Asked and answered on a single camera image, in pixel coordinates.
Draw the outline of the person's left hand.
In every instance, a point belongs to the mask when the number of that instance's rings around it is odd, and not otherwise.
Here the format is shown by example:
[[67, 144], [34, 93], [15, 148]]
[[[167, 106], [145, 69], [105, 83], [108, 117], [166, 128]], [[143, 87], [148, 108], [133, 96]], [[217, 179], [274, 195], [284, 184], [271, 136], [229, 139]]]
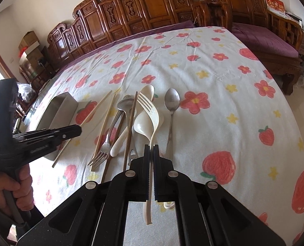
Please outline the person's left hand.
[[32, 176], [29, 164], [24, 165], [19, 171], [19, 182], [0, 172], [0, 210], [8, 216], [12, 216], [10, 207], [7, 205], [3, 191], [8, 190], [16, 199], [18, 209], [23, 212], [30, 211], [34, 207]]

